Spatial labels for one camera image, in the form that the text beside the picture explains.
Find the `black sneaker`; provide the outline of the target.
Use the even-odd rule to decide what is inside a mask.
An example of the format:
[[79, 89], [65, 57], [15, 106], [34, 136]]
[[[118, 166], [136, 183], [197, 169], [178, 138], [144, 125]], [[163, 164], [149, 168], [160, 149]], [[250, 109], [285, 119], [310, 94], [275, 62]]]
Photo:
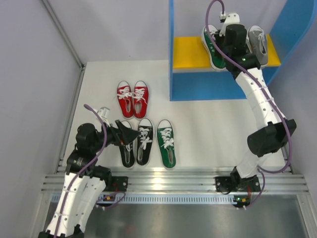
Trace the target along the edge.
[[150, 160], [150, 153], [154, 139], [154, 127], [148, 118], [139, 121], [137, 130], [140, 135], [137, 138], [137, 163], [145, 166]]
[[135, 165], [133, 142], [128, 145], [119, 146], [122, 165], [131, 169]]

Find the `grey sneaker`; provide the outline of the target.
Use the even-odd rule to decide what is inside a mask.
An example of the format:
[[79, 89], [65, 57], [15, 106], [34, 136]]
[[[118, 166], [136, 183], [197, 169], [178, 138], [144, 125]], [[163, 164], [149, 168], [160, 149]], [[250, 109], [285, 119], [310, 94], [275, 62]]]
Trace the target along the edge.
[[246, 35], [246, 45], [248, 47], [249, 52], [252, 53], [253, 50], [252, 50], [252, 46], [251, 46], [251, 43], [250, 43], [250, 38], [249, 38], [249, 34], [248, 33]]
[[250, 43], [252, 46], [253, 54], [257, 57], [261, 67], [268, 64], [268, 50], [267, 50], [267, 37], [264, 30], [257, 26], [251, 26], [248, 29]]

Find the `green sneaker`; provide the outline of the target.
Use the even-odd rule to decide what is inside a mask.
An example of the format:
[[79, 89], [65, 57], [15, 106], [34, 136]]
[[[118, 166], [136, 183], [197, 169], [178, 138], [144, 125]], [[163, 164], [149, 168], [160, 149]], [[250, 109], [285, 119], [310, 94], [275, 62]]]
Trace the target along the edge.
[[157, 140], [163, 166], [173, 169], [176, 165], [174, 130], [169, 120], [163, 119], [158, 123]]
[[210, 65], [215, 71], [224, 71], [225, 70], [225, 60], [224, 58], [219, 54], [219, 52], [214, 47], [214, 44], [209, 38], [209, 35], [207, 33], [206, 26], [203, 28], [202, 34], [201, 34], [201, 42], [207, 51], [207, 54], [209, 56]]

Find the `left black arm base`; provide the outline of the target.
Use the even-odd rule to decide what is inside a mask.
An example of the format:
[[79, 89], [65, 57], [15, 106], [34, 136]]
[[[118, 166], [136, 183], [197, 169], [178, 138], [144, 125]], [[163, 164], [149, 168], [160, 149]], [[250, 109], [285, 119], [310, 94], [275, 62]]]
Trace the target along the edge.
[[126, 176], [114, 176], [106, 182], [104, 191], [106, 192], [126, 192], [128, 188], [128, 177]]

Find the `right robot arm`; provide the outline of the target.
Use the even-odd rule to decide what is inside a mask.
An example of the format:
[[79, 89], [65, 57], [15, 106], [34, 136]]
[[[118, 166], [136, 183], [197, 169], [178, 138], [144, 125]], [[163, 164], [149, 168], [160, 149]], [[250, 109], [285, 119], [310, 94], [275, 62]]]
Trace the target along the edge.
[[244, 92], [256, 119], [257, 131], [247, 137], [248, 152], [230, 174], [231, 191], [244, 196], [255, 182], [256, 169], [289, 141], [297, 125], [278, 109], [265, 83], [262, 68], [268, 63], [267, 37], [259, 26], [246, 29], [225, 25], [215, 35], [224, 53], [226, 69]]

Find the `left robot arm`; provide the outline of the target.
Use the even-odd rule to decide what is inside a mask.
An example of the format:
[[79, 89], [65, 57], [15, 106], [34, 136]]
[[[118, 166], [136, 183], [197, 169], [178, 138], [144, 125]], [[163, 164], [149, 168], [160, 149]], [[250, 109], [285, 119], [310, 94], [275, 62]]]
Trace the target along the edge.
[[98, 166], [103, 150], [114, 145], [125, 148], [140, 132], [116, 120], [116, 126], [102, 123], [97, 131], [91, 123], [78, 127], [74, 150], [67, 159], [62, 192], [51, 222], [40, 238], [82, 238], [97, 203], [116, 199], [126, 192], [126, 177], [114, 177], [109, 168]]

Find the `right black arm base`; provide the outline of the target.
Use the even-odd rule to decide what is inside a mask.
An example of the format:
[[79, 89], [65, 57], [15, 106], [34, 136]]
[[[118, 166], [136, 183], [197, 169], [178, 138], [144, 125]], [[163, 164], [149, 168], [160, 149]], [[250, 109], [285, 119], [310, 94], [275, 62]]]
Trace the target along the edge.
[[233, 179], [230, 176], [220, 176], [215, 178], [216, 191], [223, 194], [231, 192], [260, 192], [261, 186], [257, 176], [243, 179]]

